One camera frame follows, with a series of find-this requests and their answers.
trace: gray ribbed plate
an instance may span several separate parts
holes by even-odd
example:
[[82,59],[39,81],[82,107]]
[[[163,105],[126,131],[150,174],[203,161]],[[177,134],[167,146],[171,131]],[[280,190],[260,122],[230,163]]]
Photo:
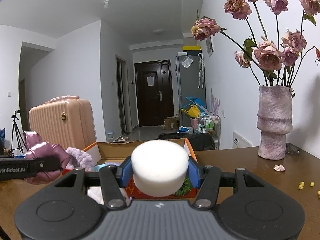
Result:
[[197,211],[188,201],[132,201],[122,211],[109,212],[85,240],[236,240],[209,211]]

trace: lavender fluffy scrunchie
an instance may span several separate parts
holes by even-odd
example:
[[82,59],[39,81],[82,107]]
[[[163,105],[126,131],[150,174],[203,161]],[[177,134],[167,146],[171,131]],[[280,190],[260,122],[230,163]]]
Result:
[[73,170],[74,168],[81,167],[84,168],[85,171],[91,171],[93,164],[90,154],[77,148],[71,147],[66,149],[66,152],[71,157],[69,163],[66,166],[66,169]]

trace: ceiling light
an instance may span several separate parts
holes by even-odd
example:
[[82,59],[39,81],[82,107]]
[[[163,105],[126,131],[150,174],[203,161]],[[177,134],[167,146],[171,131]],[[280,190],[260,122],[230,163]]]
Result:
[[104,3],[104,8],[108,8],[109,7],[109,0],[105,0]]
[[164,30],[158,29],[158,30],[153,31],[153,34],[155,34],[155,35],[162,35],[163,32],[164,32]]

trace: tripod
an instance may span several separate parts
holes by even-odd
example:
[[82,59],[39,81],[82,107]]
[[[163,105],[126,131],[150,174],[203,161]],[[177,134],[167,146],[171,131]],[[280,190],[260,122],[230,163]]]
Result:
[[[16,111],[14,111],[14,115],[11,116],[11,118],[13,119],[12,120],[12,133],[11,133],[11,152],[13,153],[13,150],[19,149],[19,151],[23,154],[23,147],[25,147],[25,149],[27,149],[27,147],[26,147],[26,144],[24,143],[24,140],[21,136],[18,125],[16,123],[16,119],[19,120],[19,118],[17,117],[17,114],[19,114],[19,113],[20,113],[20,110],[16,110]],[[18,143],[18,148],[16,148],[16,149],[12,149],[13,132],[15,132],[15,134],[16,134],[17,143]]]

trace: metal screw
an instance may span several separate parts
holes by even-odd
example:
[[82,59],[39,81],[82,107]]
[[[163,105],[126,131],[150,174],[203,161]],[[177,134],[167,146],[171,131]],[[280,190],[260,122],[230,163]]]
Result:
[[113,208],[122,207],[124,205],[124,201],[122,199],[111,199],[108,201],[108,206]]
[[211,201],[209,199],[202,198],[196,201],[197,207],[209,207],[210,205],[211,205]]

